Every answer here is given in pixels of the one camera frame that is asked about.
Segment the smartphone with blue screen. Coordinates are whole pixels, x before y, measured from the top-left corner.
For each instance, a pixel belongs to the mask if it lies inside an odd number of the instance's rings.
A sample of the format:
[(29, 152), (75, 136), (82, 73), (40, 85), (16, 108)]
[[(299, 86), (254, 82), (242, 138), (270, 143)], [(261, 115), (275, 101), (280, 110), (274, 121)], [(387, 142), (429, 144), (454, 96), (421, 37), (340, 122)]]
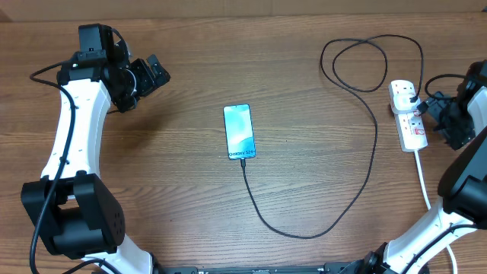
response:
[(249, 104), (226, 106), (223, 108), (224, 127), (231, 160), (253, 158), (256, 146)]

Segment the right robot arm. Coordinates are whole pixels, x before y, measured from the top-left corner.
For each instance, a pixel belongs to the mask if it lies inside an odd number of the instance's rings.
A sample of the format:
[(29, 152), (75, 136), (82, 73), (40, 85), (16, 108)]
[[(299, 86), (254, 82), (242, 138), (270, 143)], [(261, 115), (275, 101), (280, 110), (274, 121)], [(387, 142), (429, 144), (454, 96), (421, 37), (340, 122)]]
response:
[(438, 183), (438, 200), (403, 235), (346, 266), (324, 265), (326, 273), (427, 273), (427, 263), (460, 237), (486, 228), (486, 62), (474, 62), (459, 77), (457, 96), (440, 91), (427, 100), (406, 101), (411, 84), (390, 83), (391, 109), (402, 149), (414, 155), (426, 146), (422, 115), (453, 149), (462, 153)]

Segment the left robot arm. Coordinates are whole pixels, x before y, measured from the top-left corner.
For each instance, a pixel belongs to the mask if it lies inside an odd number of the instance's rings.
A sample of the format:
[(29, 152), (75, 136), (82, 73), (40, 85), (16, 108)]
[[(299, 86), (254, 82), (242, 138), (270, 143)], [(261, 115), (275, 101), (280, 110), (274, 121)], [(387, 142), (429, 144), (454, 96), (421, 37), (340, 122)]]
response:
[(106, 116), (135, 109), (170, 74), (156, 56), (132, 59), (110, 26), (82, 25), (78, 35), (79, 50), (54, 65), (62, 105), (49, 160), (40, 179), (21, 190), (34, 224), (31, 243), (104, 273), (161, 273), (156, 257), (127, 235), (123, 209), (100, 178), (99, 160)]

